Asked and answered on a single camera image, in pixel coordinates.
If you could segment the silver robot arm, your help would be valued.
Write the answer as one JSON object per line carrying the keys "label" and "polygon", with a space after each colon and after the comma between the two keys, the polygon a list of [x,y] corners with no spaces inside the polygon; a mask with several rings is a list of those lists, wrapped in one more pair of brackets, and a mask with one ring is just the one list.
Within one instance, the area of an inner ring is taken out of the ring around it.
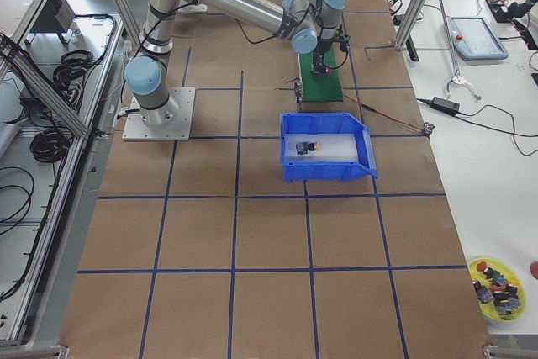
{"label": "silver robot arm", "polygon": [[214,6],[238,24],[253,24],[273,39],[287,40],[299,56],[300,81],[296,98],[300,103],[340,102],[343,91],[337,66],[325,58],[333,45],[349,51],[350,36],[341,24],[345,0],[150,0],[139,50],[148,55],[171,52],[170,27],[177,12],[199,4]]}

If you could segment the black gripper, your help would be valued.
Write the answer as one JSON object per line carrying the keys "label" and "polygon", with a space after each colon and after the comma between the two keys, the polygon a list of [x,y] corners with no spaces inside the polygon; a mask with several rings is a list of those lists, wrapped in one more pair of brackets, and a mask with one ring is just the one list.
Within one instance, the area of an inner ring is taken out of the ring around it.
{"label": "black gripper", "polygon": [[321,27],[320,36],[318,37],[318,44],[313,53],[313,64],[315,66],[324,65],[324,55],[332,49],[334,43],[340,45],[342,52],[347,52],[350,42],[350,36],[344,30],[341,24],[333,28]]}

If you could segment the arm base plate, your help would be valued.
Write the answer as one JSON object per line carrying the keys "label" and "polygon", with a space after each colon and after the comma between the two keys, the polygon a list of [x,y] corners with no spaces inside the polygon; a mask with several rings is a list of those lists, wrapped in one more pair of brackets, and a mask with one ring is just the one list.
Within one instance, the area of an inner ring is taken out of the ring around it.
{"label": "arm base plate", "polygon": [[123,140],[165,141],[189,140],[196,89],[194,87],[169,87],[168,103],[159,109],[141,108],[138,99],[132,97],[130,109],[138,112],[128,114],[124,124]]}

